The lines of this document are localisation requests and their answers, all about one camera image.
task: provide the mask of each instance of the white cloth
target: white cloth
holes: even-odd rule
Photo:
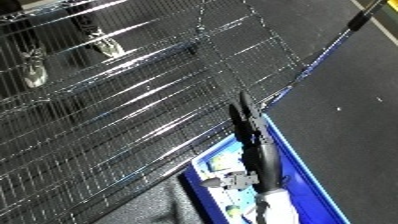
[[[264,220],[267,224],[299,224],[299,216],[287,190],[279,189],[264,195],[257,195],[256,198],[268,204],[264,213]]]

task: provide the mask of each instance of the metal wire rack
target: metal wire rack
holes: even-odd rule
[[[246,0],[98,0],[10,15],[0,36],[0,220],[87,223],[230,133],[226,105],[257,101],[303,64]],[[126,50],[106,59],[71,19],[95,14]],[[10,38],[34,30],[49,80],[30,89]]]

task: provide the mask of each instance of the gray floor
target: gray floor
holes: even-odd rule
[[[301,57],[320,49],[357,11],[343,0],[264,1],[260,7]],[[397,49],[368,25],[270,112],[352,223],[398,218]],[[177,216],[168,212],[173,206]],[[174,176],[98,224],[198,222]]]

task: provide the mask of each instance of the metal pole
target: metal pole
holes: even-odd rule
[[[347,27],[341,31],[330,44],[313,60],[308,64],[297,76],[296,78],[284,88],[276,91],[271,96],[267,97],[261,102],[261,108],[267,110],[275,103],[277,103],[281,98],[288,94],[298,83],[306,79],[312,72],[322,64],[322,62],[327,59],[332,53],[334,53],[343,43],[345,43],[356,31],[360,30],[363,25],[365,25],[373,15],[379,11],[388,0],[375,0],[370,3],[364,10],[361,10],[350,22],[348,22]]]

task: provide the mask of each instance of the robotic hand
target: robotic hand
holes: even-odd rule
[[[245,172],[233,172],[225,178],[211,178],[202,182],[205,187],[244,189],[253,185],[257,192],[258,224],[298,224],[298,214],[283,189],[282,164],[279,151],[267,131],[261,111],[251,97],[242,92],[240,107],[230,105],[236,139],[243,145],[242,162]]]

